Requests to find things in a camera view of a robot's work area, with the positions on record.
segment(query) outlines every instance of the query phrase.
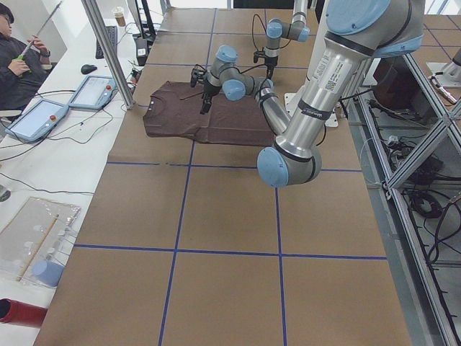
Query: keyboard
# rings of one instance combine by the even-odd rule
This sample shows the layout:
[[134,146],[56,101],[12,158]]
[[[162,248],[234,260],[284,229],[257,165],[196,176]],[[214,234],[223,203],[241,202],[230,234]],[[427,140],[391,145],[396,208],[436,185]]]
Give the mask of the keyboard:
[[[115,53],[117,53],[117,27],[116,26],[108,26],[106,27],[106,32],[109,35],[109,40],[110,43],[112,44],[112,47],[115,49]],[[102,52],[101,45],[99,42],[96,40],[96,59],[103,59],[104,58],[104,53]]]

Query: white desk surface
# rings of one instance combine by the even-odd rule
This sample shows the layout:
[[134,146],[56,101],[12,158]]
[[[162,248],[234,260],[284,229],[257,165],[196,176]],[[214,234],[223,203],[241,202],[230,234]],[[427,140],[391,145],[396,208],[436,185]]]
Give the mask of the white desk surface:
[[[106,25],[115,25],[115,20],[106,20]],[[134,29],[135,26],[130,25],[127,31],[132,32]],[[135,61],[135,43],[130,34],[123,36],[124,27],[119,27],[118,30],[117,54],[122,70],[128,76],[133,67],[131,62]],[[98,69],[92,72],[92,75],[111,76],[105,59],[97,60],[94,57],[95,45],[96,38],[88,24],[59,61],[39,92],[75,90],[84,79],[80,68],[85,63],[97,66]],[[44,97],[56,102],[67,103],[71,93],[46,94]],[[38,99],[32,100],[30,104],[32,105]],[[0,161],[0,172],[38,189],[94,192],[105,166],[107,154],[125,116],[126,107],[121,95],[116,94],[105,110],[113,117],[112,121],[98,130],[88,143],[78,144],[69,139],[45,140],[24,155]],[[71,137],[77,141],[86,141],[99,126],[111,120],[111,116],[102,111],[85,120],[93,114],[94,112],[71,110],[53,129],[50,136],[78,124],[54,138]],[[0,160],[20,154],[32,146],[23,144],[6,148],[18,143],[14,137],[6,136],[0,143]],[[13,219],[29,197],[45,198],[81,207],[81,212],[72,225],[73,229],[78,231],[92,199],[92,195],[37,192],[3,176],[0,176],[0,184],[12,192],[7,201],[0,203],[0,231]],[[11,298],[45,307],[49,306],[55,292],[50,288],[12,282],[3,278],[1,272],[0,291],[2,292],[0,298]],[[39,329],[35,328],[0,324],[0,343],[2,345],[32,345],[38,331]]]

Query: brown cloth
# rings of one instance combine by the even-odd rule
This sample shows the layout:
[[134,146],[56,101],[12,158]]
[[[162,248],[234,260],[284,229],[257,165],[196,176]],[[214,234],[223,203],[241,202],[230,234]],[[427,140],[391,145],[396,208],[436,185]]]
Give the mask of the brown cloth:
[[274,134],[252,97],[232,102],[219,94],[200,114],[203,85],[167,81],[151,95],[143,117],[149,137],[185,137],[200,143],[270,146]]

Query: red cup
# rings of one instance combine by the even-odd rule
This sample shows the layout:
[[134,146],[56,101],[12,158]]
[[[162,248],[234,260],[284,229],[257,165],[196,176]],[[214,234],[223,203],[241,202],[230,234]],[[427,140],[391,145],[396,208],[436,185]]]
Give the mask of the red cup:
[[13,301],[8,298],[0,299],[1,323],[40,328],[47,311],[47,308],[22,303],[21,301]]

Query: wooden stick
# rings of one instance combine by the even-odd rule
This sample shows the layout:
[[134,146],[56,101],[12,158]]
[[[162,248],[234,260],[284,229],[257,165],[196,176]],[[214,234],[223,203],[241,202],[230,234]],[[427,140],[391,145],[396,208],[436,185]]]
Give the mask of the wooden stick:
[[48,227],[48,229],[46,230],[46,232],[43,234],[41,240],[40,240],[40,243],[38,243],[38,245],[35,247],[34,249],[34,252],[30,255],[30,259],[29,261],[27,262],[27,264],[24,266],[24,268],[22,268],[21,272],[19,273],[19,275],[16,277],[16,281],[21,281],[22,277],[24,276],[24,274],[27,272],[27,269],[29,269],[29,266],[30,264],[32,263],[32,261],[34,260],[35,256],[37,255],[38,253],[38,250],[40,250],[40,248],[42,247],[43,245],[43,242],[45,241],[46,237],[48,236],[48,234],[51,232],[51,229],[54,227],[56,221],[58,220],[59,218],[59,214],[56,214],[55,215],[55,218],[53,219],[53,221],[51,222],[50,226]]

